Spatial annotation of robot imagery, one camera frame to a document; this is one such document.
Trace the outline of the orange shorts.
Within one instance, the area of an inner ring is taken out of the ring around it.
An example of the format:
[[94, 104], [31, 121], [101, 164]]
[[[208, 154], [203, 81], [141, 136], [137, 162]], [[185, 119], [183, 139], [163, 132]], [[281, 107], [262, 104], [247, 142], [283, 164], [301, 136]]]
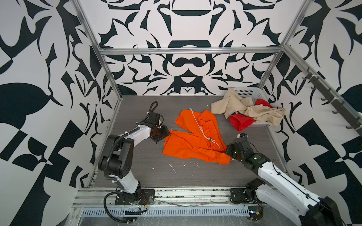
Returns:
[[166, 137], [163, 155], [180, 159], [199, 159], [208, 163], [228, 165], [232, 158], [225, 151], [217, 119], [210, 111], [183, 110], [175, 123], [185, 130], [171, 131]]

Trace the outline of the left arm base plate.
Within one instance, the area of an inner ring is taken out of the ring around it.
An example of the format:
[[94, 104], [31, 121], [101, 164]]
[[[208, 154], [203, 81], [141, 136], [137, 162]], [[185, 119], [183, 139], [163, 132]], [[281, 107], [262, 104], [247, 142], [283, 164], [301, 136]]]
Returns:
[[121, 190], [117, 191], [115, 205], [147, 205], [154, 201], [154, 189], [138, 189], [134, 194], [129, 194]]

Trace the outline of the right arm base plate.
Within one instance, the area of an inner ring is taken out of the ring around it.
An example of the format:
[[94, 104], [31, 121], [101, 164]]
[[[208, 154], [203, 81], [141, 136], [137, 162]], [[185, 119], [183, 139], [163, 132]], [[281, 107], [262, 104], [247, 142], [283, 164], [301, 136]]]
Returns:
[[255, 203], [263, 204], [256, 196], [256, 190], [254, 188], [231, 188], [230, 189], [230, 202], [233, 204], [240, 203]]

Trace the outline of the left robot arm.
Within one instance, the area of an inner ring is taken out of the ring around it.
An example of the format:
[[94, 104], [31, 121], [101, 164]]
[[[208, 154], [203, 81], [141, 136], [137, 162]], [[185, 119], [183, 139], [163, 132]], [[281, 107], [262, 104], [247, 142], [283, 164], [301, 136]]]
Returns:
[[150, 138], [158, 143], [170, 136], [163, 120], [162, 115], [148, 112], [147, 117], [134, 129], [121, 135], [109, 135], [106, 139], [98, 169], [103, 172], [105, 179], [122, 189], [119, 196], [129, 202], [138, 201], [141, 197], [140, 182], [131, 171], [134, 148], [146, 139]]

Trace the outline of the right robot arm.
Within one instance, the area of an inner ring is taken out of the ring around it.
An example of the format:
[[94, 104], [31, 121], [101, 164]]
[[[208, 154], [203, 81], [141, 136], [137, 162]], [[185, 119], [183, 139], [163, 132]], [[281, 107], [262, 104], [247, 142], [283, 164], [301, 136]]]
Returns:
[[241, 191], [231, 190], [232, 203], [266, 203], [297, 226], [345, 225], [331, 198], [322, 198], [292, 180], [274, 161], [255, 152], [245, 134], [234, 139], [225, 153], [258, 176]]

